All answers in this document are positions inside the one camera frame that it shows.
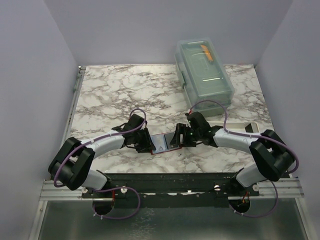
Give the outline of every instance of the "box handle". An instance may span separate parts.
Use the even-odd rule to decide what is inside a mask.
[[[182,89],[185,89],[185,86],[186,86],[186,80],[185,80],[185,75],[184,73],[180,70],[180,67],[179,67],[179,64],[178,64],[178,61],[177,61],[177,57],[175,57],[175,61],[176,61],[176,74],[178,75],[178,78],[179,80],[182,80],[183,82],[179,81],[182,83]]]
[[[181,79],[183,80],[183,83],[182,83],[182,89],[185,89],[185,86],[186,86],[186,81],[185,81],[185,75],[184,75],[184,72],[183,71],[180,71],[181,73]]]

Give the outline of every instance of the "bolt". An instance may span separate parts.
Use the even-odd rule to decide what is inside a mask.
[[[127,188],[121,188],[120,191],[125,194],[126,192],[128,192],[128,189]]]
[[[257,184],[252,186],[253,191],[258,192],[259,191],[259,186]]]
[[[83,187],[83,188],[81,189],[81,192],[82,192],[83,194],[86,194],[86,193],[88,192],[88,189],[86,189],[85,187]]]
[[[214,188],[213,188],[215,191],[221,191],[221,188],[219,185],[215,185]]]

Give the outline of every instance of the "plastic storage box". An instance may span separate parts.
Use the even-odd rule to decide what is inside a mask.
[[[189,108],[202,100],[218,101],[226,108],[231,105],[235,89],[209,38],[179,41],[175,61]],[[202,102],[193,110],[205,117],[224,112],[213,102]]]

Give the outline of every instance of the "white marble surface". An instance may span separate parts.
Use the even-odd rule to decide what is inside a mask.
[[[272,129],[271,119],[252,65],[226,65],[235,88],[229,121],[255,121],[260,131]],[[76,106],[71,136],[92,138],[127,122],[132,109],[147,113],[151,135],[185,123],[187,105],[174,65],[88,66]],[[208,117],[222,121],[223,116]],[[122,148],[93,161],[91,169],[106,173],[236,172],[253,163],[249,154],[230,148],[199,145],[151,155]]]

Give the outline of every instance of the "white wall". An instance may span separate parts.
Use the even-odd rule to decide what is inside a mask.
[[[27,239],[77,64],[42,0],[0,3],[0,238]]]
[[[79,65],[173,63],[210,37],[224,63],[257,64],[292,0],[45,0]]]
[[[320,236],[319,10],[319,0],[294,0],[256,71],[275,130],[300,157],[298,175]]]

